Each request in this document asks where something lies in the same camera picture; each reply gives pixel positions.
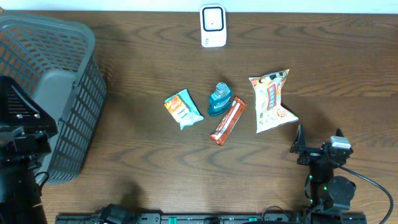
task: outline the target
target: wooden table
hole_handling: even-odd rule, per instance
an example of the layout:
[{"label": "wooden table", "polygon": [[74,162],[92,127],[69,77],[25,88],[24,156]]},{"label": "wooden table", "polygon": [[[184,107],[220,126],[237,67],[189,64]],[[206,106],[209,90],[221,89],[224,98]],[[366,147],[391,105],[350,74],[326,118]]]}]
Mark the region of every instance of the wooden table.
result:
[{"label": "wooden table", "polygon": [[[228,14],[228,43],[204,49],[198,13],[33,12],[90,26],[108,100],[78,179],[46,185],[49,223],[59,213],[90,213],[109,203],[180,212],[261,212],[309,205],[308,167],[289,154],[298,123],[256,134],[249,76],[289,68],[282,101],[311,146],[341,128],[353,144],[346,167],[398,198],[398,17],[350,14]],[[221,116],[208,97],[226,82],[248,108],[223,147],[210,138]],[[179,130],[164,100],[188,88],[205,120]],[[368,223],[387,197],[357,185],[351,211]],[[398,222],[398,210],[389,223]]]}]

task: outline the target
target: bottle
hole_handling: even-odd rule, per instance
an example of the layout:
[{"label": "bottle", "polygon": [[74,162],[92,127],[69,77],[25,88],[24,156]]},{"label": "bottle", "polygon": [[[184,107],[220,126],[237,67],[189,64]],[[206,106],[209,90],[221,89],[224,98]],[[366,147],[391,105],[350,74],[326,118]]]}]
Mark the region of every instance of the bottle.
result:
[{"label": "bottle", "polygon": [[232,90],[225,83],[217,84],[216,91],[209,97],[209,115],[218,116],[228,110],[231,106],[231,102],[229,102],[231,96]]}]

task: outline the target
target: white wall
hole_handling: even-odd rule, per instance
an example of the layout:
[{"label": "white wall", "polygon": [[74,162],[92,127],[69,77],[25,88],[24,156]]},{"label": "white wall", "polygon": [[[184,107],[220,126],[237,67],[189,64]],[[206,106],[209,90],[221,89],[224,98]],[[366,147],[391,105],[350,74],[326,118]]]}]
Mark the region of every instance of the white wall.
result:
[{"label": "white wall", "polygon": [[[198,12],[209,0],[0,0],[4,9]],[[398,0],[218,0],[229,12],[398,14]]]}]

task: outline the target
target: red label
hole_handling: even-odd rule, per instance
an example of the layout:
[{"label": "red label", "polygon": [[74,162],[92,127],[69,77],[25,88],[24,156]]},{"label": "red label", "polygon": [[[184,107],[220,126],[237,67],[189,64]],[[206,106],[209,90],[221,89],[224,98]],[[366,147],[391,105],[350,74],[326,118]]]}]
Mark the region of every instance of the red label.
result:
[{"label": "red label", "polygon": [[253,79],[251,80],[251,84],[253,85],[253,87],[255,87],[255,86],[257,85],[257,81],[256,81],[255,78],[253,78]]},{"label": "red label", "polygon": [[268,107],[267,110],[271,110],[276,105],[276,86],[272,84],[267,89],[268,91]]}]

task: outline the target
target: plastic basket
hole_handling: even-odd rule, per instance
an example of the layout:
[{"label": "plastic basket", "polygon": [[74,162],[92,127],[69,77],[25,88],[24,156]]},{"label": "plastic basket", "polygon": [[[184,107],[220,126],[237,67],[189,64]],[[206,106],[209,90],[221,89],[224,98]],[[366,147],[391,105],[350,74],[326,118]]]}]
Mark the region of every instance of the plastic basket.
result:
[{"label": "plastic basket", "polygon": [[[94,35],[83,24],[0,14],[0,75],[13,77],[57,122],[58,134],[49,140],[52,153],[36,170],[50,174],[48,184],[76,178],[102,112],[106,85],[94,46]],[[0,135],[1,144],[9,140]]]}]

